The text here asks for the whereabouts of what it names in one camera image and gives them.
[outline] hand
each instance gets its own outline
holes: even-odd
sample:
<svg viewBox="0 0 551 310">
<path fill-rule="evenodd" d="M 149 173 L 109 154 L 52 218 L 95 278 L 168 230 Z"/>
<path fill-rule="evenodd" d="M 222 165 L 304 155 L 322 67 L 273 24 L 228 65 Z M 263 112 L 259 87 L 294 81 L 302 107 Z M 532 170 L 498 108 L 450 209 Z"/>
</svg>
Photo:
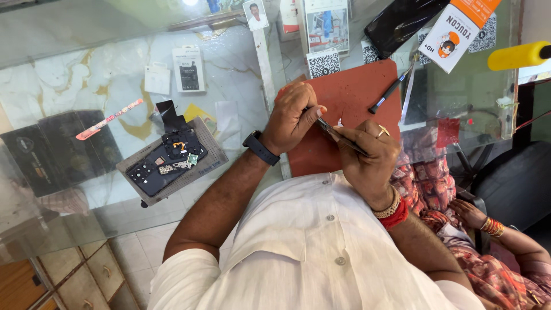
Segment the hand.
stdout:
<svg viewBox="0 0 551 310">
<path fill-rule="evenodd" d="M 303 113 L 305 107 L 310 109 Z M 299 144 L 312 124 L 325 112 L 327 108 L 317 105 L 312 85 L 303 82 L 288 84 L 284 95 L 275 101 L 272 116 L 259 141 L 279 156 Z"/>
<path fill-rule="evenodd" d="M 486 222 L 486 215 L 475 206 L 461 199 L 455 199 L 448 205 L 455 211 L 456 217 L 470 228 L 481 229 Z"/>
<path fill-rule="evenodd" d="M 364 121 L 356 129 L 333 128 L 369 154 L 369 157 L 365 157 L 337 141 L 346 180 L 373 210 L 382 211 L 390 207 L 394 192 L 388 181 L 400 153 L 400 144 L 386 133 L 376 138 L 381 127 L 371 120 Z"/>
</svg>

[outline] black wristwatch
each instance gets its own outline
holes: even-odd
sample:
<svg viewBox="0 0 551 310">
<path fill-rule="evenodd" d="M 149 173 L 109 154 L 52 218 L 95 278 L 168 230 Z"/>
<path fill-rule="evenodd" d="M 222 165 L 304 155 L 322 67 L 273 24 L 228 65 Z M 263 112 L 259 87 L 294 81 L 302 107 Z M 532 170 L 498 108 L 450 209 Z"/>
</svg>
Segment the black wristwatch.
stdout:
<svg viewBox="0 0 551 310">
<path fill-rule="evenodd" d="M 260 134 L 262 134 L 260 130 L 253 131 L 247 139 L 243 141 L 243 146 L 250 148 L 251 151 L 253 151 L 258 157 L 267 162 L 269 165 L 275 166 L 277 162 L 279 162 L 279 156 L 272 154 L 272 152 L 270 152 L 264 145 L 262 145 L 262 143 L 260 143 L 260 141 L 258 141 Z"/>
</svg>

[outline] qr code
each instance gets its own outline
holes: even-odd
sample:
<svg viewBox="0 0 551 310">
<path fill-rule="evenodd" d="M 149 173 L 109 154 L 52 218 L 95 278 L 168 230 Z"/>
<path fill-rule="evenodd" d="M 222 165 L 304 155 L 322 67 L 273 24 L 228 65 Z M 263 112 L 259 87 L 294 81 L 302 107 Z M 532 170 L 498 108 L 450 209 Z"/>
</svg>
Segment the qr code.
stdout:
<svg viewBox="0 0 551 310">
<path fill-rule="evenodd" d="M 480 52 L 495 47 L 498 33 L 498 17 L 495 14 L 488 19 L 478 35 L 469 45 L 469 53 Z"/>
<path fill-rule="evenodd" d="M 312 78 L 326 76 L 341 70 L 339 53 L 318 56 L 308 59 L 308 67 Z"/>
<path fill-rule="evenodd" d="M 375 62 L 377 60 L 381 60 L 379 54 L 377 53 L 377 50 L 373 46 L 364 46 L 363 53 L 364 65 Z"/>
<path fill-rule="evenodd" d="M 428 36 L 429 33 L 425 34 L 419 34 L 419 46 L 421 46 L 421 43 L 425 40 L 426 36 Z M 421 62 L 421 65 L 426 65 L 427 63 L 431 63 L 432 60 L 428 58 L 425 54 L 419 52 L 419 61 Z"/>
</svg>

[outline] finger ring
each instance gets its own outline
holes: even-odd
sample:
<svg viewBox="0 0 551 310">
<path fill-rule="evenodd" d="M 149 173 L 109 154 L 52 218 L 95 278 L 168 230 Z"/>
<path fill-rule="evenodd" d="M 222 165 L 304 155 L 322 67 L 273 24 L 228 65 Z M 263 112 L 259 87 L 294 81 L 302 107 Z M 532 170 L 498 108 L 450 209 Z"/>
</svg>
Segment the finger ring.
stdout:
<svg viewBox="0 0 551 310">
<path fill-rule="evenodd" d="M 379 138 L 382 133 L 386 133 L 386 135 L 390 136 L 390 133 L 388 133 L 388 131 L 386 130 L 386 128 L 384 128 L 383 126 L 379 125 L 379 127 L 381 127 L 381 132 L 379 132 L 379 134 L 375 137 L 375 138 Z"/>
</svg>

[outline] glass tabletop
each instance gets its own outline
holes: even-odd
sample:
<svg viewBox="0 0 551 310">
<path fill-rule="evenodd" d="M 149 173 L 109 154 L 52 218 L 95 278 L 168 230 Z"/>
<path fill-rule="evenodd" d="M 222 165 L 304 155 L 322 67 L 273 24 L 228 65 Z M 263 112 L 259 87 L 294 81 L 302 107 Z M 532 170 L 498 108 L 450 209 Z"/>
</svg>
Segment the glass tabletop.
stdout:
<svg viewBox="0 0 551 310">
<path fill-rule="evenodd" d="M 265 127 L 277 90 L 308 74 L 301 39 L 278 29 L 279 2 L 264 2 L 270 26 L 255 31 L 247 26 L 243 1 L 217 1 L 217 12 L 206 0 L 184 5 L 166 1 L 168 10 L 159 4 L 164 1 L 156 2 L 129 6 L 115 0 L 59 0 L 0 9 L 0 16 L 7 18 L 3 20 L 14 26 L 0 31 L 0 38 L 11 42 L 1 47 L 7 56 L 0 63 L 0 133 L 8 135 L 4 139 L 21 130 L 31 132 L 30 140 L 35 140 L 16 140 L 16 147 L 53 149 L 53 161 L 65 169 L 59 191 L 38 193 L 32 178 L 43 171 L 22 165 L 14 146 L 0 142 L 0 264 L 180 220 L 244 150 L 241 141 Z M 199 7 L 186 10 L 195 5 L 192 2 Z M 364 64 L 363 27 L 390 2 L 350 1 L 349 51 L 341 55 L 342 70 Z M 517 0 L 502 0 L 496 10 L 496 47 L 465 54 L 450 75 L 433 63 L 416 64 L 417 91 L 410 96 L 411 112 L 401 128 L 407 155 L 403 163 L 455 150 L 452 145 L 434 147 L 438 122 L 446 117 L 461 120 L 458 138 L 463 148 L 511 137 L 515 72 L 489 71 L 485 60 L 492 50 L 516 44 L 518 8 Z M 398 73 L 408 67 L 399 62 L 416 42 L 414 36 L 397 51 Z M 146 92 L 145 66 L 159 62 L 173 68 L 172 49 L 183 45 L 201 48 L 206 91 L 179 93 L 172 75 L 169 95 Z M 406 88 L 401 85 L 402 100 Z M 71 137 L 52 138 L 55 126 L 71 124 L 62 121 L 64 117 L 83 124 L 86 117 L 109 116 L 138 98 L 144 103 L 102 129 L 106 138 L 92 151 Z M 210 128 L 229 163 L 143 209 L 114 165 L 164 133 L 152 114 L 155 103 L 169 99 L 178 114 L 200 116 L 207 125 L 218 123 Z M 230 101 L 233 109 L 217 110 L 221 101 Z M 282 158 L 256 193 L 290 176 L 288 161 Z"/>
</svg>

